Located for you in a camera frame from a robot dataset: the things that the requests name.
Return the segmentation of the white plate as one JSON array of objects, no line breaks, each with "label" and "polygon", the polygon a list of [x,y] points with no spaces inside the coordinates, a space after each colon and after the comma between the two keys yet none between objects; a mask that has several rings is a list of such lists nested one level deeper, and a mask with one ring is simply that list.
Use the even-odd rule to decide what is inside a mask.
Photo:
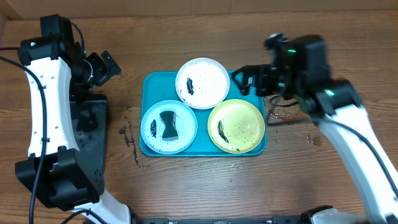
[{"label": "white plate", "polygon": [[178,97],[188,106],[207,110],[220,104],[230,87],[229,74],[216,60],[195,58],[177,72],[175,89]]}]

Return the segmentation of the light blue plate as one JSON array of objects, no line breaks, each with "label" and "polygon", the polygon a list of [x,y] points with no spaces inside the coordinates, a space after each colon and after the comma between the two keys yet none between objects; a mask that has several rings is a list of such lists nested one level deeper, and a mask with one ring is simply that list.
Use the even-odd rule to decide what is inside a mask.
[{"label": "light blue plate", "polygon": [[[165,129],[160,118],[163,111],[176,113],[175,127],[178,139],[164,141],[162,135]],[[141,137],[147,147],[152,151],[171,155],[186,150],[197,135],[198,122],[193,110],[186,104],[177,100],[164,100],[151,106],[144,114],[141,121]]]}]

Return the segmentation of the dark green sponge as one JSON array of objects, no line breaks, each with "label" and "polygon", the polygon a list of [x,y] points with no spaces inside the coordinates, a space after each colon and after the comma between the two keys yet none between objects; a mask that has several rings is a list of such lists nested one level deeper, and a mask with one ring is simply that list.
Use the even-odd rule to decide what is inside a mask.
[{"label": "dark green sponge", "polygon": [[175,127],[176,113],[174,111],[163,111],[160,113],[160,118],[165,125],[162,139],[164,141],[172,141],[178,139],[178,132]]}]

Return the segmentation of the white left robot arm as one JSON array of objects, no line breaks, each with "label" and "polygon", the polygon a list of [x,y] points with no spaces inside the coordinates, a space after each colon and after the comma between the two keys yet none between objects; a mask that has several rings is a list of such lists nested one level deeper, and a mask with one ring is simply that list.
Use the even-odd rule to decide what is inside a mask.
[{"label": "white left robot arm", "polygon": [[94,92],[121,69],[109,52],[86,54],[69,19],[44,16],[40,28],[40,37],[23,40],[18,51],[30,85],[32,135],[16,177],[47,208],[93,223],[135,223],[130,207],[105,188],[109,103]]}]

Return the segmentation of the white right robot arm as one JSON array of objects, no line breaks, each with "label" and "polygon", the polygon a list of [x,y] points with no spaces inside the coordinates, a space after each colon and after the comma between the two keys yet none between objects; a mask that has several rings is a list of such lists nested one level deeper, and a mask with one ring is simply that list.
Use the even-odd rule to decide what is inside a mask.
[{"label": "white right robot arm", "polygon": [[298,105],[332,143],[364,205],[364,215],[322,205],[303,212],[300,223],[396,223],[397,170],[371,126],[359,93],[350,81],[333,79],[320,35],[289,40],[272,34],[264,42],[272,62],[246,65],[236,84],[243,95],[275,95]]}]

